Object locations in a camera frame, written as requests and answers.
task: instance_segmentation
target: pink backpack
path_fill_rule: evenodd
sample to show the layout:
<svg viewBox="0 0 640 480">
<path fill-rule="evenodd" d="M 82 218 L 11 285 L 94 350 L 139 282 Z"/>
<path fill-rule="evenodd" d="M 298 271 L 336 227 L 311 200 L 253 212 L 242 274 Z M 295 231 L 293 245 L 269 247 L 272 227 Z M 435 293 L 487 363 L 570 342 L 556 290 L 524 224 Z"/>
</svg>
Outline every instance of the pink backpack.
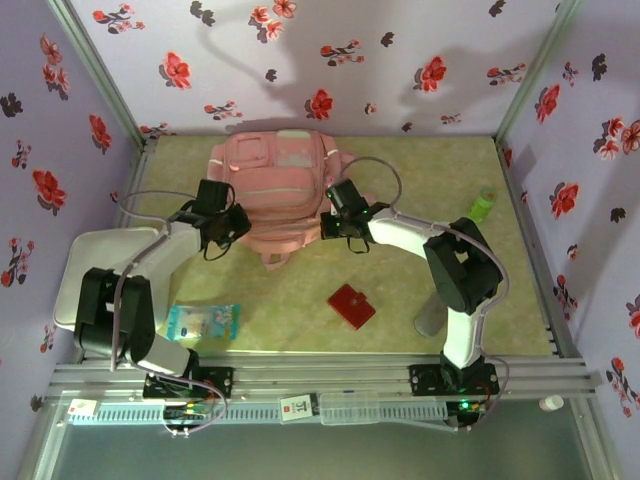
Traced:
<svg viewBox="0 0 640 480">
<path fill-rule="evenodd" d="M 274 270 L 320 238 L 320 213 L 331 208 L 324 191 L 352 159 L 319 132 L 238 133 L 214 147 L 207 178 L 234 187 L 252 225 L 239 241 Z M 272 255 L 279 260 L 272 262 Z"/>
</svg>

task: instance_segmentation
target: blue snack packet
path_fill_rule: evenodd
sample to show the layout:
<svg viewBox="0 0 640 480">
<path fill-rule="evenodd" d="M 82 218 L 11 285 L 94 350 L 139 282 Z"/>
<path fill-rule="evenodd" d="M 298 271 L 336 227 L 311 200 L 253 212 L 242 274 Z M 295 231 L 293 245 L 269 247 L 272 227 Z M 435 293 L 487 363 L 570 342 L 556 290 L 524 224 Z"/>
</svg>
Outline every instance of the blue snack packet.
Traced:
<svg viewBox="0 0 640 480">
<path fill-rule="evenodd" d="M 196 307 L 174 305 L 169 310 L 167 338 L 172 341 L 189 338 L 224 338 L 238 335 L 240 305 Z"/>
</svg>

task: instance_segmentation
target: white bottle cap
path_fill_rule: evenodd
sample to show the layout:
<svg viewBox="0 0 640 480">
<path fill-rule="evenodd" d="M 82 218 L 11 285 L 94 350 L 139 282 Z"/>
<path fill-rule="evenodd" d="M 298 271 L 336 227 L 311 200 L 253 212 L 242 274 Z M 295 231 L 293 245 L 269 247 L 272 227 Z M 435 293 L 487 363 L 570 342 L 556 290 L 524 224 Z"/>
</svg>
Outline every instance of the white bottle cap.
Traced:
<svg viewBox="0 0 640 480">
<path fill-rule="evenodd" d="M 564 406 L 564 400 L 560 395 L 550 395 L 540 400 L 540 408 L 545 412 L 553 412 Z"/>
</svg>

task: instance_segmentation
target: green bottle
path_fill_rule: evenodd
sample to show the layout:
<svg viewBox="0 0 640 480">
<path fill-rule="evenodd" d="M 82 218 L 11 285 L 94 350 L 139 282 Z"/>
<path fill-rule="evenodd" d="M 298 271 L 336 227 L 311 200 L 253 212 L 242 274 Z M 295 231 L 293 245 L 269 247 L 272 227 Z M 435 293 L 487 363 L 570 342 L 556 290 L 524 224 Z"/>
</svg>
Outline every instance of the green bottle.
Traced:
<svg viewBox="0 0 640 480">
<path fill-rule="evenodd" d="M 476 223 L 482 222 L 496 203 L 496 198 L 498 198 L 498 192 L 495 188 L 482 188 L 469 209 L 469 218 Z"/>
</svg>

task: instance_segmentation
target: red wallet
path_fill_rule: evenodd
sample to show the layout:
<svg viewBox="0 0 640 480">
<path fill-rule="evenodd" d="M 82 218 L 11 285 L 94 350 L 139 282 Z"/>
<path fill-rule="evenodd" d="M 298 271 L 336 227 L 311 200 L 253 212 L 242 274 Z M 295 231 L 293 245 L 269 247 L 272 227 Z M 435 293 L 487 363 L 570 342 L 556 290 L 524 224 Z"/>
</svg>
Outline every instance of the red wallet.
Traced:
<svg viewBox="0 0 640 480">
<path fill-rule="evenodd" d="M 331 295 L 328 302 L 356 330 L 376 313 L 375 308 L 367 302 L 367 297 L 356 292 L 348 284 L 344 284 Z"/>
</svg>

